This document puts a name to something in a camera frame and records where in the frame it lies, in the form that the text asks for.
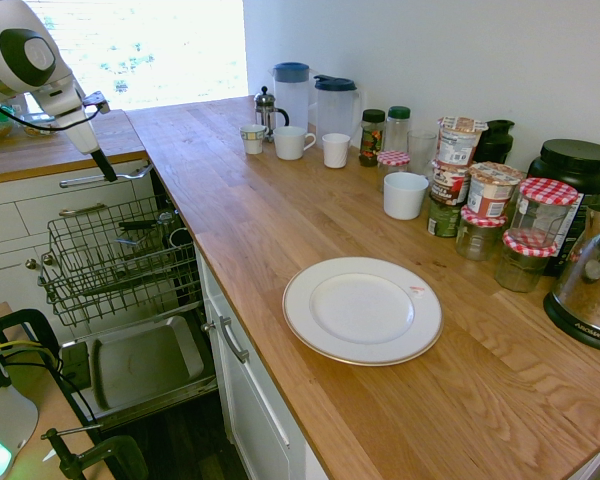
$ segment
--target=stainless steel kettle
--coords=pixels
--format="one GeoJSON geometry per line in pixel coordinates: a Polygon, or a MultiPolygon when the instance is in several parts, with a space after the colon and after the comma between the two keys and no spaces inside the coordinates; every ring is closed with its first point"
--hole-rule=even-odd
{"type": "Polygon", "coordinates": [[[577,340],[600,349],[600,204],[586,210],[585,230],[544,299],[549,318],[577,340]]]}

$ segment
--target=window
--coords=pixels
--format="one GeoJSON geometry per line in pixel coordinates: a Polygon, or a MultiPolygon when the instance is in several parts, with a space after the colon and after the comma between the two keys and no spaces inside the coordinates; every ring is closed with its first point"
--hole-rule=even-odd
{"type": "Polygon", "coordinates": [[[86,94],[130,110],[247,95],[242,0],[26,0],[86,94]]]}

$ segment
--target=white cup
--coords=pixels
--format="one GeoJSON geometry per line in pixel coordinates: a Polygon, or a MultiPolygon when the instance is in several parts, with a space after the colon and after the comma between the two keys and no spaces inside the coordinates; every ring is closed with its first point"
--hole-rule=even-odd
{"type": "Polygon", "coordinates": [[[244,144],[244,152],[251,155],[262,153],[262,139],[266,131],[267,127],[257,123],[241,126],[240,136],[244,144]]]}
{"type": "Polygon", "coordinates": [[[316,143],[316,136],[307,133],[302,127],[278,127],[273,131],[273,143],[279,159],[298,160],[307,148],[316,143]],[[313,141],[305,145],[305,140],[309,137],[312,137],[313,141]]]}
{"type": "Polygon", "coordinates": [[[351,137],[344,133],[327,133],[322,136],[324,164],[329,168],[342,168],[347,164],[351,137]]]}
{"type": "Polygon", "coordinates": [[[420,215],[429,181],[422,175],[407,172],[384,177],[384,211],[398,220],[411,220],[420,215]]]}

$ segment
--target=white cabinet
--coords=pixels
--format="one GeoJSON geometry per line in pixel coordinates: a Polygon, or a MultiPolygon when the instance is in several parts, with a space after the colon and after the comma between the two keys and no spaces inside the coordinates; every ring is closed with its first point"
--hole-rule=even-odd
{"type": "MultiPolygon", "coordinates": [[[[117,164],[115,170],[130,174],[146,163],[138,160],[117,164]]],[[[83,184],[68,189],[59,186],[61,180],[99,173],[99,169],[92,168],[0,183],[0,303],[7,302],[14,311],[40,310],[60,343],[88,333],[88,325],[63,326],[46,303],[44,289],[37,284],[41,255],[48,251],[47,223],[60,218],[62,210],[76,211],[98,203],[111,206],[153,195],[149,175],[110,184],[83,184]],[[36,265],[27,264],[28,260],[34,260],[36,265]]]]}
{"type": "Polygon", "coordinates": [[[327,480],[218,283],[196,251],[229,440],[252,480],[327,480]]]}

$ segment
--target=blue lid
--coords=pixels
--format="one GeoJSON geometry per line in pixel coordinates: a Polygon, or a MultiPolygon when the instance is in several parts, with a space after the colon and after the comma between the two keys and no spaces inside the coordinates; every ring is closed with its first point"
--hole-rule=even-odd
{"type": "Polygon", "coordinates": [[[328,90],[330,92],[348,92],[357,90],[353,80],[348,78],[335,78],[327,75],[316,75],[316,88],[318,90],[328,90]]]}
{"type": "Polygon", "coordinates": [[[273,67],[273,79],[282,83],[302,83],[309,80],[309,65],[298,62],[278,63],[273,67]]]}

